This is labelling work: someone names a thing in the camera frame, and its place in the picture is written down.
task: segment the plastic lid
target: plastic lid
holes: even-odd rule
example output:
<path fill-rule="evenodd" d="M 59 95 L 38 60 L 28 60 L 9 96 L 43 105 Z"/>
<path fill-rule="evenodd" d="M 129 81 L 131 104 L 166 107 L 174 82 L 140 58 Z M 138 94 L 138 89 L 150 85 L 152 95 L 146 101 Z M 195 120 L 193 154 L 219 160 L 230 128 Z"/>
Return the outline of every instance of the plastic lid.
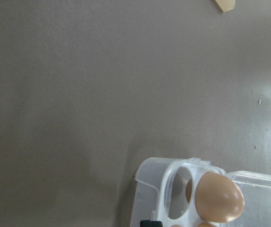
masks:
<path fill-rule="evenodd" d="M 246 171 L 229 173 L 245 198 L 245 210 L 235 221 L 221 227 L 271 227 L 271 175 Z"/>

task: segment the eggshell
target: eggshell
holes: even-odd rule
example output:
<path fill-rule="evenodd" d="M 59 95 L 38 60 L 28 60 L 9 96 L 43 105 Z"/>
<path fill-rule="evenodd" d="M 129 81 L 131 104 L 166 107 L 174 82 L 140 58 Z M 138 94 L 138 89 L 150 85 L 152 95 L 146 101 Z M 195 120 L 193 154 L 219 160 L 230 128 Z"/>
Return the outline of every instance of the eggshell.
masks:
<path fill-rule="evenodd" d="M 208 223 L 202 223 L 198 227 L 216 227 L 216 226 L 208 224 Z"/>
<path fill-rule="evenodd" d="M 190 203 L 191 194 L 192 194 L 192 179 L 190 179 L 186 185 L 186 199 L 188 203 Z"/>
<path fill-rule="evenodd" d="M 205 220 L 224 223 L 238 218 L 244 210 L 244 197 L 239 187 L 229 178 L 205 173 L 195 191 L 195 207 Z"/>

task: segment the wooden stick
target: wooden stick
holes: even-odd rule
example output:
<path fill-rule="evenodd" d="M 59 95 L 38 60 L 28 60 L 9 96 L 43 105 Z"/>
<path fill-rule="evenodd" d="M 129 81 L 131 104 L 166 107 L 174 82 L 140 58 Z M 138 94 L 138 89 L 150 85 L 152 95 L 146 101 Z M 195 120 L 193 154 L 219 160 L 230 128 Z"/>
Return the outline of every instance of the wooden stick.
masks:
<path fill-rule="evenodd" d="M 234 9 L 235 0 L 215 0 L 223 12 Z"/>

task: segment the brown egg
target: brown egg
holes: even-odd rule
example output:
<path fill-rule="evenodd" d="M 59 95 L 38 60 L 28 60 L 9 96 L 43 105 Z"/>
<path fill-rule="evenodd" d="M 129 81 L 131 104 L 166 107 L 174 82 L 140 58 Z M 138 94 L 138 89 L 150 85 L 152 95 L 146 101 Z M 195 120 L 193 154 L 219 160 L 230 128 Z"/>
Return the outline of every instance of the brown egg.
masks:
<path fill-rule="evenodd" d="M 188 203 L 190 203 L 191 194 L 192 194 L 192 179 L 190 179 L 186 185 L 186 199 Z"/>
<path fill-rule="evenodd" d="M 244 197 L 229 178 L 208 172 L 200 179 L 195 192 L 197 213 L 208 221 L 223 223 L 238 218 L 244 210 Z"/>
<path fill-rule="evenodd" d="M 216 226 L 208 224 L 208 223 L 202 223 L 198 227 L 216 227 Z"/>

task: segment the clear plastic container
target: clear plastic container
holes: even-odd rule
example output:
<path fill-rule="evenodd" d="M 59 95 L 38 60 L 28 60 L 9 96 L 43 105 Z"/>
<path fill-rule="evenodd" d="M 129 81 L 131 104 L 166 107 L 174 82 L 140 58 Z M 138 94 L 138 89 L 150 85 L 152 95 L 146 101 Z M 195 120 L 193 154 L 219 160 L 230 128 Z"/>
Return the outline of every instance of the clear plastic container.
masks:
<path fill-rule="evenodd" d="M 201 177 L 215 172 L 229 177 L 242 191 L 245 209 L 236 220 L 211 223 L 218 227 L 271 227 L 271 176 L 245 171 L 228 173 L 199 158 L 172 159 L 151 157 L 138 168 L 137 188 L 131 227 L 139 227 L 141 220 L 161 221 L 163 227 L 179 225 L 198 227 L 207 222 L 199 217 L 195 196 L 186 200 L 185 188 L 192 179 L 195 192 Z"/>

